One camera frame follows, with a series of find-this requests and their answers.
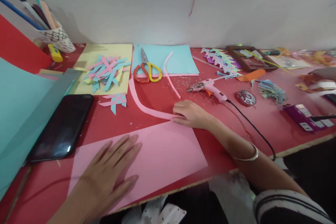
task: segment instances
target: striped sleeve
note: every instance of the striped sleeve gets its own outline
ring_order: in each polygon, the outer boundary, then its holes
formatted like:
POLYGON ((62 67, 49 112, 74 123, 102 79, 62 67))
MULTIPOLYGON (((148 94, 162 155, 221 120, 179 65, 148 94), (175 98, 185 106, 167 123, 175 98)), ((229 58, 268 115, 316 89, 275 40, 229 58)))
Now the striped sleeve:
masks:
POLYGON ((290 190, 268 190, 260 193, 253 212, 257 223, 333 223, 317 203, 290 190))

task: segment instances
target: pen holder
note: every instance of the pen holder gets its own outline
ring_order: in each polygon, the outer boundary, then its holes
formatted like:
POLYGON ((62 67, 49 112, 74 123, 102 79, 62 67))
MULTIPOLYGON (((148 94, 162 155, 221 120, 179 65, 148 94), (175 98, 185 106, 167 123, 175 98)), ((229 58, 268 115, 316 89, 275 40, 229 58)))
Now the pen holder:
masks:
POLYGON ((54 30, 37 30, 39 33, 43 34, 44 37, 52 43, 57 49, 63 53, 72 53, 75 51, 75 46, 69 39, 68 35, 63 30, 60 25, 59 28, 54 30))

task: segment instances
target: white wall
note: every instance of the white wall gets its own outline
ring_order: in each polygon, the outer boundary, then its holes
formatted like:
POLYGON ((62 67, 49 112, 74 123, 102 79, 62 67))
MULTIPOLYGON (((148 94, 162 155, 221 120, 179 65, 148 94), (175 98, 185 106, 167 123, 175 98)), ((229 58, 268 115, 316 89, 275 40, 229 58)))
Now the white wall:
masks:
MULTIPOLYGON (((17 7, 18 0, 9 0, 17 7)), ((336 0, 45 0, 74 43, 331 48, 336 0)), ((27 37, 38 33, 0 3, 27 37)))

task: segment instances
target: yellow scissors handle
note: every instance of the yellow scissors handle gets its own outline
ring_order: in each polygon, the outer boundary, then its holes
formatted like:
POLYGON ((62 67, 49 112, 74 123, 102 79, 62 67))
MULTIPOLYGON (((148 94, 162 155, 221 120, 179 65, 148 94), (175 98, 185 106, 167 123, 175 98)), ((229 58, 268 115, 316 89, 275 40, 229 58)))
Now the yellow scissors handle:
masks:
POLYGON ((162 78, 162 71, 160 68, 158 68, 156 65, 152 64, 152 63, 147 63, 148 65, 148 75, 149 75, 149 79, 151 82, 158 82, 159 80, 161 80, 162 78), (157 79, 153 79, 152 78, 152 68, 151 67, 154 67, 156 70, 158 70, 160 72, 160 76, 157 78, 157 79))

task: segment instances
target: scissors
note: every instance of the scissors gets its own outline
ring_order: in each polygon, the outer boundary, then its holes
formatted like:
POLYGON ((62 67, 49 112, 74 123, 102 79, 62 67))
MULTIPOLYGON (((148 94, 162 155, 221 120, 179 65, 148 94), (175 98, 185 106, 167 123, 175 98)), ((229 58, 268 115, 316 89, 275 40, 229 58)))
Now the scissors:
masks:
POLYGON ((137 77, 136 77, 136 72, 137 70, 139 69, 140 65, 138 65, 135 69, 134 69, 134 72, 133 72, 133 75, 134 75, 134 79, 142 84, 145 84, 145 83, 148 83, 149 81, 151 82, 158 82, 159 80, 161 80, 162 78, 162 71, 160 68, 158 68, 157 66, 155 66, 154 64, 152 63, 149 63, 148 62, 148 59, 147 59, 147 56, 146 56, 146 53, 145 51, 141 48, 141 60, 142 60, 142 64, 141 64, 141 69, 143 70, 143 72, 145 73, 146 77, 147 77, 147 80, 139 80, 137 77), (145 64, 148 65, 148 73, 145 69, 145 64), (152 78, 152 67, 156 68, 159 72, 160 72, 160 76, 157 78, 157 79, 153 79, 152 78))

